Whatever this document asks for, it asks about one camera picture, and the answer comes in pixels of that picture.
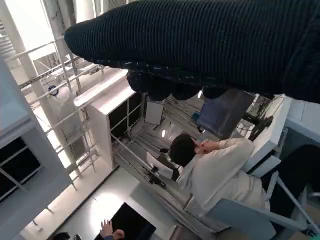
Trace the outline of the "black knitted-glove right robot hand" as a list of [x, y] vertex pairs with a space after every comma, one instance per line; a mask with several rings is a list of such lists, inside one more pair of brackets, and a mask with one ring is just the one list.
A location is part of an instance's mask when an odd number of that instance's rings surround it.
[[71, 26], [84, 60], [127, 70], [155, 101], [237, 89], [320, 101], [317, 0], [141, 0]]

